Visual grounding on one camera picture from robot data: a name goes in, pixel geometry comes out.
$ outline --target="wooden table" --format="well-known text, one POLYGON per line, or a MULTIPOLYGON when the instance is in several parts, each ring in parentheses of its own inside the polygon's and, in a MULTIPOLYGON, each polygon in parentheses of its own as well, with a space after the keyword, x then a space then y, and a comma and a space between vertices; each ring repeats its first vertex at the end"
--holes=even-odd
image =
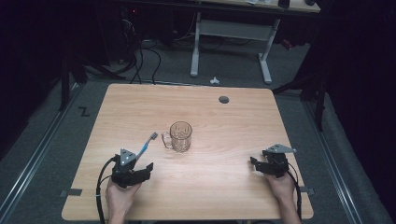
MULTIPOLYGON (((72 185, 82 193, 68 196, 63 218, 99 219, 95 187, 100 170, 121 147, 137 153, 153 132, 159 137, 149 143, 135 168, 154 162, 154 170, 137 192, 128 219, 280 218, 268 182, 249 161, 250 156, 262 158, 262 150, 276 143, 290 146, 270 90, 126 84, 107 90, 72 185), (220 96, 230 102, 222 104, 220 96), (185 153, 165 148, 161 139, 179 120, 192 127, 191 148, 185 153)), ((294 155, 287 156, 300 175, 294 155)), ((302 196, 303 218, 311 218, 309 199, 306 193, 302 196)))

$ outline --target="black cable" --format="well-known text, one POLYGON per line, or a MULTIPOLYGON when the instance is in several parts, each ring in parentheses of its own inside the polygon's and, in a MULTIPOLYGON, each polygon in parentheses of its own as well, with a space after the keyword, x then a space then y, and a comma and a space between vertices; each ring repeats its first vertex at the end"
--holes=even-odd
POLYGON ((103 178, 103 179, 100 181, 100 184, 102 185, 103 181, 105 181, 105 180, 108 179, 109 177, 111 177, 111 175, 108 175, 108 176, 106 176, 105 178, 103 178))
POLYGON ((298 181, 297 181, 298 180, 298 176, 297 176, 297 180, 296 180, 294 178, 294 176, 291 174, 290 171, 286 171, 286 173, 288 173, 288 175, 291 177, 291 179, 294 182, 294 187, 296 188, 296 191, 297 191, 297 215, 298 215, 299 219, 302 220, 302 217, 301 217, 301 204, 302 204, 302 202, 301 202, 301 190, 300 190, 300 186, 298 185, 298 181))
POLYGON ((232 41, 232 39, 234 38, 224 38, 224 43, 227 44, 233 44, 233 45, 239 45, 239 46, 245 46, 250 42, 258 42, 258 40, 254 40, 254 39, 240 39, 240 40, 244 40, 244 42, 241 41, 241 43, 237 42, 237 41, 232 41))
POLYGON ((97 206, 98 213, 99 213, 99 218, 100 218, 100 221, 101 221, 102 224, 106 224, 106 223, 105 223, 105 216, 104 216, 104 214, 103 214, 102 199, 101 199, 101 194, 100 194, 100 185, 101 185, 101 183, 103 182, 103 180, 102 180, 102 175, 103 175, 103 172, 105 171, 105 169, 107 168, 107 166, 108 166, 111 162, 116 161, 116 160, 117 160, 117 157, 118 157, 118 155, 116 155, 115 157, 111 158, 110 160, 108 160, 108 161, 106 162, 106 164, 105 164, 105 165, 103 166, 103 168, 102 168, 102 171, 101 171, 100 174, 99 174, 98 181, 97 181, 97 185, 96 185, 96 206, 97 206))
POLYGON ((160 55, 157 51, 155 51, 155 50, 153 50, 153 49, 145 49, 145 50, 149 50, 149 51, 151 51, 151 52, 157 54, 157 56, 158 56, 158 60, 159 60, 159 61, 158 61, 158 65, 157 65, 157 67, 155 68, 154 72, 153 72, 152 75, 151 75, 152 84, 156 85, 156 84, 155 84, 155 80, 154 80, 154 76, 155 76, 155 73, 157 72, 158 68, 160 67, 160 64, 161 64, 161 55, 160 55))
POLYGON ((174 43, 176 43, 176 41, 178 41, 178 40, 183 40, 183 39, 186 39, 186 38, 190 38, 191 36, 195 36, 195 35, 191 35, 191 29, 192 29, 192 27, 194 26, 194 24, 196 23, 195 22, 195 17, 196 17, 196 12, 194 12, 194 15, 192 16, 192 21, 191 21, 191 25, 190 25, 190 28, 189 28, 189 30, 186 32, 186 34, 184 34, 182 37, 180 37, 180 38, 177 38, 177 39, 174 39, 174 43))
POLYGON ((184 39, 174 40, 174 44, 181 46, 181 47, 188 47, 194 44, 194 40, 190 40, 190 38, 194 37, 194 35, 188 36, 184 39), (178 42, 187 42, 188 44, 180 44, 178 42))
POLYGON ((140 84, 142 84, 142 79, 140 78, 139 71, 140 71, 140 69, 142 68, 142 65, 143 65, 143 52, 142 52, 142 49, 140 47, 139 47, 139 52, 140 52, 141 62, 140 62, 139 67, 136 67, 136 72, 134 73, 134 76, 132 77, 132 79, 129 82, 129 84, 132 84, 136 77, 139 77, 139 82, 140 82, 140 84))
POLYGON ((80 55, 78 55, 78 57, 84 62, 87 63, 88 65, 90 65, 92 68, 94 68, 94 70, 98 71, 94 72, 91 69, 84 67, 85 71, 95 75, 95 76, 102 76, 102 75, 106 75, 108 77, 113 77, 116 79, 125 79, 126 77, 120 77, 118 76, 121 73, 127 72, 128 70, 130 70, 131 68, 133 68, 136 64, 136 57, 134 55, 134 49, 136 48, 136 44, 139 41, 139 34, 135 34, 134 33, 134 25, 133 23, 130 21, 130 15, 122 15, 121 12, 121 22, 127 24, 127 27, 123 26, 124 28, 124 35, 126 37, 126 49, 127 49, 127 58, 129 59, 128 64, 121 68, 118 71, 110 71, 106 68, 104 68, 103 66, 99 65, 99 64, 95 64, 93 62, 90 62, 89 60, 81 57, 80 55))
POLYGON ((203 41, 200 41, 200 44, 199 44, 200 48, 207 49, 207 50, 215 50, 215 49, 220 48, 223 45, 223 43, 224 43, 224 39, 223 38, 220 38, 219 44, 217 46, 215 46, 214 48, 206 48, 206 47, 203 46, 203 44, 205 44, 205 43, 201 43, 201 42, 204 42, 204 40, 215 40, 215 39, 218 39, 218 38, 215 38, 215 37, 212 37, 212 36, 211 37, 202 38, 203 41))
POLYGON ((296 171, 296 169, 295 169, 294 166, 292 166, 290 163, 289 163, 289 166, 291 166, 291 168, 293 169, 294 174, 296 175, 296 181, 297 181, 297 183, 298 183, 298 176, 297 176, 297 171, 296 171))

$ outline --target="mug handle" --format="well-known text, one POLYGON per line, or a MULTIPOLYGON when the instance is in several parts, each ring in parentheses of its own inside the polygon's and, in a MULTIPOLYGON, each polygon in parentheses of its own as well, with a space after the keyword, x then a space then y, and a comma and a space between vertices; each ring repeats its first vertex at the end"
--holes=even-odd
POLYGON ((173 149, 171 134, 169 132, 165 132, 165 133, 162 134, 162 136, 163 136, 163 144, 165 145, 165 147, 173 149))

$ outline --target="aluminum rail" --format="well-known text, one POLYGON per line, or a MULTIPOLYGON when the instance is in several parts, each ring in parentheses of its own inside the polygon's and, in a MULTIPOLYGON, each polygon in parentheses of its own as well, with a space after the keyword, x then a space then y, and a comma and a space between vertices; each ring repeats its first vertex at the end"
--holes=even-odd
POLYGON ((40 143, 35 149, 35 152, 33 153, 31 159, 27 162, 26 166, 24 167, 23 171, 21 172, 20 176, 15 182, 13 188, 9 192, 6 199, 3 201, 0 207, 0 223, 7 223, 12 212, 14 211, 18 202, 20 201, 23 193, 29 186, 30 181, 35 176, 35 172, 37 171, 38 167, 40 166, 41 162, 44 160, 44 157, 46 156, 47 152, 49 151, 50 149, 49 144, 52 140, 52 137, 59 129, 59 126, 61 125, 64 116, 66 115, 68 109, 70 108, 70 105, 77 98, 81 90, 82 90, 82 86, 79 86, 78 84, 75 84, 73 86, 71 91, 71 98, 68 105, 63 110, 60 110, 58 112, 54 121, 51 123, 46 133, 44 134, 44 137, 41 139, 40 143))
POLYGON ((312 105, 309 102, 302 102, 302 104, 306 114, 309 117, 312 126, 316 130, 318 140, 321 144, 322 155, 325 159, 327 168, 329 169, 329 174, 332 178, 332 182, 334 183, 335 189, 338 193, 338 196, 340 197, 341 204, 343 205, 344 210, 346 211, 346 216, 349 220, 349 223, 362 224, 363 222, 361 221, 361 216, 359 215, 358 209, 356 208, 355 203, 353 202, 349 188, 346 182, 344 181, 344 178, 342 177, 340 170, 338 169, 337 163, 335 162, 335 159, 332 156, 332 152, 330 151, 330 147, 327 144, 326 138, 323 132, 321 132, 318 129, 318 126, 315 123, 315 112, 314 109, 312 108, 312 105))

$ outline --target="glass mug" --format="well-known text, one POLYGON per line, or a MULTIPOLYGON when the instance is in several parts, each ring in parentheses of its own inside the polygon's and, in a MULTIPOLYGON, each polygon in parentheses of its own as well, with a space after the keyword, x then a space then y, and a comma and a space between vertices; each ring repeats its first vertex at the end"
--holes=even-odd
POLYGON ((189 123, 178 121, 172 124, 169 132, 163 133, 163 144, 176 152, 189 150, 191 144, 192 127, 189 123))

